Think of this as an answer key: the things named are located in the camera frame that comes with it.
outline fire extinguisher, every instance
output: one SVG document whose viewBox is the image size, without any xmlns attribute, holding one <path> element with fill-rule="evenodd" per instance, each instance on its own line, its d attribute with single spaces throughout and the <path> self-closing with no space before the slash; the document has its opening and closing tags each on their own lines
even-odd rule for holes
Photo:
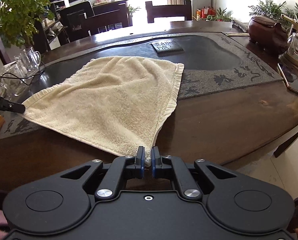
<svg viewBox="0 0 298 240">
<path fill-rule="evenodd" d="M 207 18 L 207 16 L 208 16 L 208 10 L 209 10 L 209 8 L 206 8 L 206 7 L 203 7 L 201 9 L 201 18 L 202 19 L 206 19 Z"/>
<path fill-rule="evenodd" d="M 208 15 L 216 15 L 216 10 L 213 7 L 209 7 Z"/>
</svg>

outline smartphone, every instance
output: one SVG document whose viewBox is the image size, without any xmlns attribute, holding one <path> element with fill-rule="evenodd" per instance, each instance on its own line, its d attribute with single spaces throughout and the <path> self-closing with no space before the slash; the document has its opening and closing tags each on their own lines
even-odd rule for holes
<svg viewBox="0 0 298 240">
<path fill-rule="evenodd" d="M 278 63 L 278 69 L 287 88 L 298 94 L 298 70 L 291 69 L 282 63 Z"/>
</svg>

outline red fire extinguisher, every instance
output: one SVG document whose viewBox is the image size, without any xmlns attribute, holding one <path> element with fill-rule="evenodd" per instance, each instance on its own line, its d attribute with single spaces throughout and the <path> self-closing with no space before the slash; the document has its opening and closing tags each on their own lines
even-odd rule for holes
<svg viewBox="0 0 298 240">
<path fill-rule="evenodd" d="M 206 8 L 206 7 L 203 7 L 201 9 L 201 18 L 202 19 L 206 19 L 207 18 L 207 16 L 208 16 L 208 10 L 209 10 L 209 8 Z"/>
</svg>

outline circular pad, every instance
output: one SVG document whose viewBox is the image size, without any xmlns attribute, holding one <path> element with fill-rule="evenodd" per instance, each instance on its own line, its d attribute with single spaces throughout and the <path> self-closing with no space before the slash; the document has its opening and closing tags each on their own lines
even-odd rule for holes
<svg viewBox="0 0 298 240">
<path fill-rule="evenodd" d="M 46 212 L 56 209 L 62 204 L 62 195 L 51 190 L 41 190 L 30 194 L 26 198 L 26 205 L 38 212 Z"/>
<path fill-rule="evenodd" d="M 247 211 L 262 211 L 267 209 L 272 200 L 270 196 L 258 190 L 241 191 L 234 197 L 238 207 Z"/>
</svg>

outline towel hem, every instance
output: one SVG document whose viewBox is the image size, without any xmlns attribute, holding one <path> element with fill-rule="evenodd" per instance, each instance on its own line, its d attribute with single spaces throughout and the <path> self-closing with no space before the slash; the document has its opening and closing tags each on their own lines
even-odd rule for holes
<svg viewBox="0 0 298 240">
<path fill-rule="evenodd" d="M 88 62 L 85 66 L 83 66 L 81 69 L 79 69 L 76 73 L 74 73 L 71 77 L 69 78 L 72 78 L 74 77 L 75 75 L 78 75 L 80 73 L 80 71 L 82 71 L 84 69 L 84 67 L 87 67 L 88 65 L 92 64 L 92 62 L 94 61 L 95 59 L 92 59 L 90 62 Z M 175 73 L 174 73 L 174 78 L 173 78 L 173 84 L 172 84 L 172 88 L 171 88 L 171 91 L 170 91 L 170 96 L 169 96 L 169 99 L 168 99 L 168 102 L 166 104 L 166 107 L 165 107 L 165 110 L 164 110 L 164 113 L 162 113 L 162 116 L 160 117 L 160 120 L 158 121 L 158 124 L 157 124 L 157 127 L 156 127 L 156 131 L 155 131 L 155 135 L 154 135 L 154 138 L 153 138 L 153 141 L 152 141 L 152 146 L 155 145 L 156 143 L 156 139 L 157 139 L 157 136 L 158 136 L 158 133 L 159 131 L 161 130 L 164 122 L 166 121 L 166 119 L 172 114 L 172 112 L 175 110 L 176 106 L 177 106 L 177 97 L 178 97 L 178 92 L 179 92 L 179 89 L 180 89 L 180 83 L 181 83 L 181 77 L 182 77 L 182 73 L 183 73 L 183 70 L 184 70 L 184 64 L 182 63 L 177 63 L 176 64 L 176 69 L 175 69 Z M 52 90 L 54 90 L 56 87 L 60 86 L 62 83 L 60 84 L 56 84 L 56 85 L 53 85 L 52 87 L 49 87 L 49 88 L 45 88 L 37 93 L 35 93 L 34 95 L 32 95 L 30 98 L 28 98 L 27 100 L 25 100 L 23 102 L 23 105 L 25 107 L 29 107 L 31 106 L 33 103 L 37 102 L 38 100 L 40 100 L 41 98 L 43 98 L 45 95 L 47 95 L 49 92 L 51 92 Z M 102 146 L 102 145 L 99 145 L 99 144 L 95 144 L 95 143 L 91 143 L 89 141 L 87 141 L 86 139 L 84 138 L 81 138 L 81 137 L 78 137 L 78 136 L 73 136 L 73 135 L 70 135 L 68 133 L 65 133 L 63 131 L 60 131 L 60 130 L 57 130 L 55 129 L 54 127 L 51 127 L 49 125 L 44 125 L 44 124 L 41 124 L 39 122 L 36 122 L 28 117 L 26 117 L 24 114 L 19 114 L 21 117 L 23 117 L 24 119 L 30 121 L 30 122 L 33 122 L 33 123 L 36 123 L 40 126 L 43 126 L 43 127 L 46 127 L 50 130 L 53 130 L 53 131 L 56 131 L 58 133 L 61 133 L 67 137 L 70 137 L 72 139 L 75 139 L 75 140 L 78 140 L 78 141 L 81 141 L 83 143 L 86 143 L 90 146 L 93 146 L 93 147 L 96 147 L 100 150 L 103 150 L 103 151 L 106 151 L 106 152 L 109 152 L 111 154 L 114 154 L 116 156 L 124 156 L 124 154 L 121 154 L 121 153 L 118 153 L 118 152 L 115 152 L 114 150 L 108 148 L 108 147 L 105 147 L 105 146 Z M 150 166 L 151 165 L 151 156 L 148 157 L 146 160 L 145 160 L 145 165 L 146 166 Z"/>
</svg>

